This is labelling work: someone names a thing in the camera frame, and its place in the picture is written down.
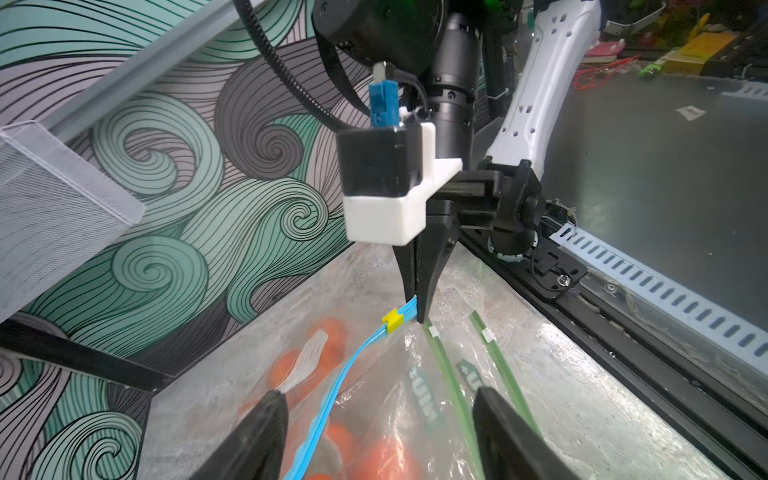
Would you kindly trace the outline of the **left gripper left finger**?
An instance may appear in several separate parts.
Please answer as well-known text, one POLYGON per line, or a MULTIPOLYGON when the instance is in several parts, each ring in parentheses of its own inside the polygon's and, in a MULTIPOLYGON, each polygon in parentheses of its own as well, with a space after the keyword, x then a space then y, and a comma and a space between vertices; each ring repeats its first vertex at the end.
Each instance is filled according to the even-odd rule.
POLYGON ((278 479, 288 413, 286 395, 277 390, 267 392, 191 479, 278 479))

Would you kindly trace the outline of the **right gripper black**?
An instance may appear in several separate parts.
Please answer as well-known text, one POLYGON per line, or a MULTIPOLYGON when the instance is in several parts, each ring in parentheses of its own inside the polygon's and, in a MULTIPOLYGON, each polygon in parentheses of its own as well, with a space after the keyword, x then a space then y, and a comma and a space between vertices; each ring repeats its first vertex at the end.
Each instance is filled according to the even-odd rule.
POLYGON ((406 298, 417 296, 417 321, 431 309, 442 271, 465 230, 522 232, 536 229, 545 212, 542 186, 532 163, 490 164, 461 171, 427 201, 427 224, 421 234, 392 250, 406 298))

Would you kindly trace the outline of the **blue-zip bag of oranges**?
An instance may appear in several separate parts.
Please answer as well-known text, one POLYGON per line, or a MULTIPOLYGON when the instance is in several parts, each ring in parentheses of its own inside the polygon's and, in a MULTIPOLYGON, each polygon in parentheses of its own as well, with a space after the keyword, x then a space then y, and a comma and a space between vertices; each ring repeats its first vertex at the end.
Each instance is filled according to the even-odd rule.
POLYGON ((300 325, 241 403, 240 423, 277 390, 288 406, 279 476, 303 444, 306 479, 479 479, 470 406, 417 301, 378 324, 344 312, 300 325))

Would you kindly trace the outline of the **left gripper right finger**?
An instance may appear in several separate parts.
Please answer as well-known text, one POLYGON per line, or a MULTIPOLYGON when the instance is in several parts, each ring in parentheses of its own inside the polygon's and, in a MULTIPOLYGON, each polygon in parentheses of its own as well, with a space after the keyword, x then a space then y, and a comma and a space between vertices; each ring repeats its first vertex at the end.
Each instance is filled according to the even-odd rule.
POLYGON ((578 479, 495 389, 478 389, 472 418, 486 479, 578 479))

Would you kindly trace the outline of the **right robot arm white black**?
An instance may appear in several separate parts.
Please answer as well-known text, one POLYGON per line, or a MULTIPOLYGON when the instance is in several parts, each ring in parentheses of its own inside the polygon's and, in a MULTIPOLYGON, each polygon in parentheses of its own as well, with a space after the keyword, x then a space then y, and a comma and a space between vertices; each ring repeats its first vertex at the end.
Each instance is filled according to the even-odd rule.
POLYGON ((424 322, 464 230, 506 262, 533 260, 547 209, 546 148, 601 24, 597 1, 538 1, 522 76, 506 85, 517 1, 318 1, 324 69, 370 124, 332 114, 279 57, 250 1, 235 10, 267 65, 335 135, 346 234, 392 247, 401 320, 424 322))

